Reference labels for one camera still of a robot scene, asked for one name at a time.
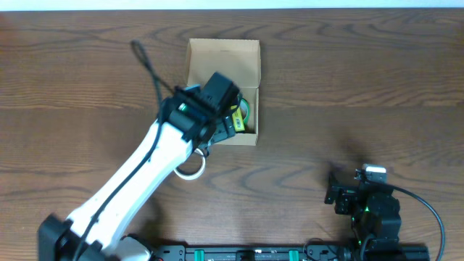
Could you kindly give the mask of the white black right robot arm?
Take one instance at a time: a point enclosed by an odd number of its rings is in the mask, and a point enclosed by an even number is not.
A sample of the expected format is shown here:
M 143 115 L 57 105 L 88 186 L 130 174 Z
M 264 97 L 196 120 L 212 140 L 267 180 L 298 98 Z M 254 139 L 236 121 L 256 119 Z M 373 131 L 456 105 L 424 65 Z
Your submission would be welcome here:
M 325 204 L 332 204 L 337 215 L 348 215 L 354 237 L 338 251 L 341 260 L 375 260 L 382 254 L 400 253 L 399 200 L 386 183 L 361 177 L 356 186 L 344 185 L 334 173 L 328 177 Z

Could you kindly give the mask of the white tape roll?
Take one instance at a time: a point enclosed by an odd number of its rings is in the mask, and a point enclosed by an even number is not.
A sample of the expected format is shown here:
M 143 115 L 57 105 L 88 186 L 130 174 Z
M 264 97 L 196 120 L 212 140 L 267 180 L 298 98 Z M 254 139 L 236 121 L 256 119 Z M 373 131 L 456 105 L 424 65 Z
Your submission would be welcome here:
M 181 179 L 183 179 L 185 181 L 192 181 L 192 180 L 195 180 L 195 179 L 199 178 L 204 173 L 204 171 L 206 169 L 207 163 L 206 163 L 206 155 L 205 155 L 205 153 L 201 149 L 195 149 L 194 153 L 198 154 L 201 157 L 201 160 L 202 160 L 202 165 L 200 166 L 200 168 L 195 173 L 187 173 L 187 172 L 179 169 L 178 167 L 173 170 L 173 172 L 179 178 L 181 178 Z

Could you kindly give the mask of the brown cardboard box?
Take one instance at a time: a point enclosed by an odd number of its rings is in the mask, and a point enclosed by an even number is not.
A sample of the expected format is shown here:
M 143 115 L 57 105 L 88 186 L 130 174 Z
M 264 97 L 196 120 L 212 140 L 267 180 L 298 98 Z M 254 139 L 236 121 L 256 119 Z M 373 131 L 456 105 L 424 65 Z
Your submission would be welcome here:
M 191 38 L 186 53 L 186 85 L 204 85 L 219 72 L 232 80 L 249 105 L 246 131 L 220 145 L 254 146 L 259 133 L 261 55 L 258 40 Z

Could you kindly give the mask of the green tape roll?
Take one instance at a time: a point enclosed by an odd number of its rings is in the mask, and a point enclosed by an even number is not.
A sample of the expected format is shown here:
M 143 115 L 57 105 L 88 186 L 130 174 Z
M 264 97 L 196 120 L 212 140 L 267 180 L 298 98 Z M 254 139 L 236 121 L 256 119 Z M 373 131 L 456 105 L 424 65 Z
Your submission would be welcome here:
M 245 98 L 241 99 L 240 104 L 239 104 L 239 110 L 241 113 L 243 123 L 246 125 L 249 121 L 250 106 L 249 106 L 248 101 Z

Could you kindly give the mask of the yellow blue highlighter pen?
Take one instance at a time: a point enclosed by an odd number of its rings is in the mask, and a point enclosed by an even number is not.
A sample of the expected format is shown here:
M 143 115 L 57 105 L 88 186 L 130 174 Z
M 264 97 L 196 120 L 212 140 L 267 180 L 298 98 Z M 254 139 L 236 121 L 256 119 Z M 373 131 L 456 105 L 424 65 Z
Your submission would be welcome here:
M 234 105 L 231 107 L 231 110 L 233 110 L 233 113 L 231 116 L 233 120 L 234 130 L 237 133 L 243 133 L 245 131 L 245 124 L 244 124 L 244 119 L 243 119 L 239 106 Z

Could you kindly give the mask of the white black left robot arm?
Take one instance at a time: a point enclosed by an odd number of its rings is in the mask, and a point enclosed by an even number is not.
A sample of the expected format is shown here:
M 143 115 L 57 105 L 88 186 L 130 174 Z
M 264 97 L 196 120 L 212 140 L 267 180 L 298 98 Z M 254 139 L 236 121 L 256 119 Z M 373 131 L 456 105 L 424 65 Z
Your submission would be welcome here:
M 231 113 L 241 92 L 216 72 L 204 86 L 175 88 L 157 119 L 117 172 L 65 220 L 50 215 L 38 229 L 40 260 L 154 260 L 125 230 L 161 182 L 194 152 L 234 135 Z

